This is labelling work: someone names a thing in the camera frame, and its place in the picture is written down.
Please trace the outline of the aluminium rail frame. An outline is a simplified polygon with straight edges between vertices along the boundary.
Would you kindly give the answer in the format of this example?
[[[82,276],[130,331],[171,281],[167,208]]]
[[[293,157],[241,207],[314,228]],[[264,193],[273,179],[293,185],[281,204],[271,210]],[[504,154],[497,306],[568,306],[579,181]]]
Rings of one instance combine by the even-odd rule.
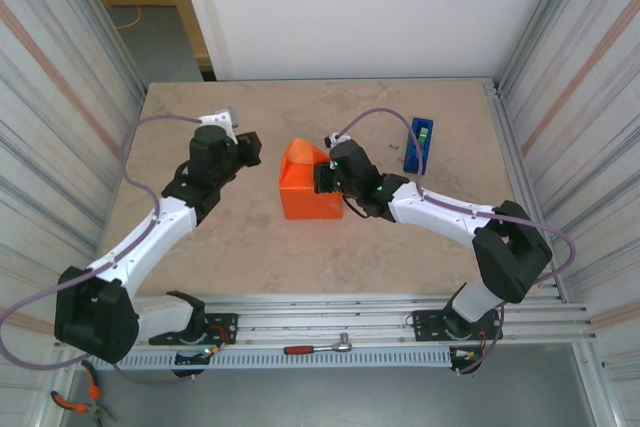
[[[444,307],[447,294],[215,294],[202,296],[208,313],[238,315],[238,349],[326,345],[346,332],[354,347],[415,342],[409,314]],[[534,294],[505,307],[500,345],[594,342],[582,304]]]

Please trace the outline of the blue tape dispenser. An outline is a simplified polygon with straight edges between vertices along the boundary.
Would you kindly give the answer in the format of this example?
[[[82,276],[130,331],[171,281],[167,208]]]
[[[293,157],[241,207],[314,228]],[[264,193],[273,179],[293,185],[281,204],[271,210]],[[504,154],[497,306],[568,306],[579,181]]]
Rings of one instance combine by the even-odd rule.
[[[422,127],[429,128],[429,136],[425,144],[418,141],[418,132]],[[407,146],[403,162],[403,170],[407,173],[424,175],[427,170],[429,152],[433,136],[434,122],[431,119],[414,117],[411,132],[407,137]]]

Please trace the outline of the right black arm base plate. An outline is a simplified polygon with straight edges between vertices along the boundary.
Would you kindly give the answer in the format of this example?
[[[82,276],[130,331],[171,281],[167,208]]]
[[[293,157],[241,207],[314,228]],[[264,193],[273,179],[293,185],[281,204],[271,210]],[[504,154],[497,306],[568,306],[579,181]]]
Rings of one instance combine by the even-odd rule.
[[[469,322],[453,310],[417,310],[411,314],[415,340],[435,341],[479,341],[480,334],[486,340],[501,339],[499,314],[496,309],[486,312],[478,321]]]

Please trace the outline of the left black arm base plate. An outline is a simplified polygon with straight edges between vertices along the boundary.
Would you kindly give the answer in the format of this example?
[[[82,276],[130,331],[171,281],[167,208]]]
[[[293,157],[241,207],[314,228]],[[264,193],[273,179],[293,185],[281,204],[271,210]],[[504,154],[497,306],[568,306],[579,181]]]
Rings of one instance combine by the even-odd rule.
[[[236,343],[238,315],[234,313],[205,314],[204,331],[191,338],[184,332],[167,332],[149,339],[154,346],[218,346]]]

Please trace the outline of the orange-handled pliers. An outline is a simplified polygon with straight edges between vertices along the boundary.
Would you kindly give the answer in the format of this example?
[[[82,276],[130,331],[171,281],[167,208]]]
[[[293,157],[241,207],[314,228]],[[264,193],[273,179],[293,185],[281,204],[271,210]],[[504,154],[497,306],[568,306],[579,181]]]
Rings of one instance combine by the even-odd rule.
[[[113,422],[115,417],[101,404],[102,389],[99,384],[98,374],[93,365],[88,360],[82,360],[81,366],[88,376],[88,402],[72,402],[66,399],[57,391],[51,391],[50,397],[54,404],[65,411],[86,414],[90,416],[96,427],[104,427],[102,417],[106,416]]]

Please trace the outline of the orange cloth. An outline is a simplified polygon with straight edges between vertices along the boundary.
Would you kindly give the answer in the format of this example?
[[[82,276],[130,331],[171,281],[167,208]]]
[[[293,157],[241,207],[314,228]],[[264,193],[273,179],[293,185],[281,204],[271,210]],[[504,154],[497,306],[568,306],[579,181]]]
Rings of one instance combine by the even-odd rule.
[[[287,220],[333,220],[343,218],[339,193],[316,193],[314,168],[329,156],[303,138],[295,138],[286,148],[280,167],[279,192]]]

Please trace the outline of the red-handled ratchet wrench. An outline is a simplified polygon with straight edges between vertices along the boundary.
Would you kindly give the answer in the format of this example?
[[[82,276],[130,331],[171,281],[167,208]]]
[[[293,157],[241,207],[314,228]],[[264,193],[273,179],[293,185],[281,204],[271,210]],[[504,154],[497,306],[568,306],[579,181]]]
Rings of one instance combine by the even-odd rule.
[[[352,350],[352,344],[349,340],[349,335],[346,332],[340,334],[338,342],[332,345],[314,346],[314,345],[297,345],[287,346],[283,348],[285,355],[310,355],[319,352],[350,352]]]

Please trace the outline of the black under-rail bracket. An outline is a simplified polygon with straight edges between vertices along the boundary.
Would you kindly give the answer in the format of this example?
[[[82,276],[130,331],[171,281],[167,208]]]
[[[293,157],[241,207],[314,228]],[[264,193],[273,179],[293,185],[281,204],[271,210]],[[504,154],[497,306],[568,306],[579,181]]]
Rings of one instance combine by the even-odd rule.
[[[449,348],[451,367],[457,375],[475,373],[482,365],[484,349],[481,346],[462,346]]]
[[[177,378],[195,378],[204,372],[203,366],[209,365],[211,359],[220,351],[219,346],[206,347],[199,351],[178,351],[174,359],[172,373]]]

